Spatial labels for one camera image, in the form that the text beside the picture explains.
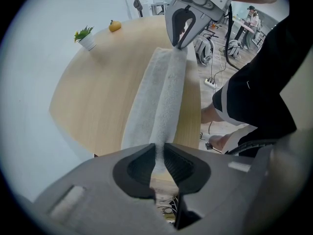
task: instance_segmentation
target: green plant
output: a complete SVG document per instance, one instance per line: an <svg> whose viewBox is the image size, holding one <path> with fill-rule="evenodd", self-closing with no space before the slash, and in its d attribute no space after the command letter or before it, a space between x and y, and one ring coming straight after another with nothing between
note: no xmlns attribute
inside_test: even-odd
<svg viewBox="0 0 313 235"><path fill-rule="evenodd" d="M79 33L76 31L75 37L74 37L74 42L78 41L80 42L82 39L84 39L93 29L93 27L87 28L88 25L86 26L85 29L81 30Z"/></svg>

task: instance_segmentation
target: round table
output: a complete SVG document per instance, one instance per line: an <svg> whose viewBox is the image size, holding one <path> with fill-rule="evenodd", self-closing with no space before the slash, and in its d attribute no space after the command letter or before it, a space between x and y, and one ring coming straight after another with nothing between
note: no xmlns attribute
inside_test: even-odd
<svg viewBox="0 0 313 235"><path fill-rule="evenodd" d="M96 46L81 48L54 92L54 121L98 156L120 150L139 84L157 47L172 48L164 16L127 21L116 32L95 34ZM201 99L198 65L188 46L186 76L174 143L198 148Z"/></svg>

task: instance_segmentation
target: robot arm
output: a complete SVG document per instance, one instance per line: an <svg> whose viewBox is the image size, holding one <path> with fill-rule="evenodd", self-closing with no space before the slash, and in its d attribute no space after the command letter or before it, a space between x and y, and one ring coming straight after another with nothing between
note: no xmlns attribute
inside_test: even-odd
<svg viewBox="0 0 313 235"><path fill-rule="evenodd" d="M210 23L218 21L232 0L172 0L166 9L167 33L173 46L185 48ZM186 21L192 19L183 36Z"/></svg>

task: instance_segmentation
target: white towel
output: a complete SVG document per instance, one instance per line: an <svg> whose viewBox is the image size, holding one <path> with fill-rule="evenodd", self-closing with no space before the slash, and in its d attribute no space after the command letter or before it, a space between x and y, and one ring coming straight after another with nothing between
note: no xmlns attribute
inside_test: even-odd
<svg viewBox="0 0 313 235"><path fill-rule="evenodd" d="M163 146L173 142L179 119L187 49L157 48L134 99L124 130L122 149L156 144L154 173L165 170Z"/></svg>

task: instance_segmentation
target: yellow fruit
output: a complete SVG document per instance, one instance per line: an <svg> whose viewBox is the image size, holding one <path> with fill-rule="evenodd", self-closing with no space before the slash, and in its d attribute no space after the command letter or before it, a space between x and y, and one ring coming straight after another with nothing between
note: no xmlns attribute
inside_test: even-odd
<svg viewBox="0 0 313 235"><path fill-rule="evenodd" d="M116 30L120 29L121 27L122 27L121 22L111 20L111 23L110 23L110 26L109 26L109 30L111 32L113 32L113 31L116 31Z"/></svg>

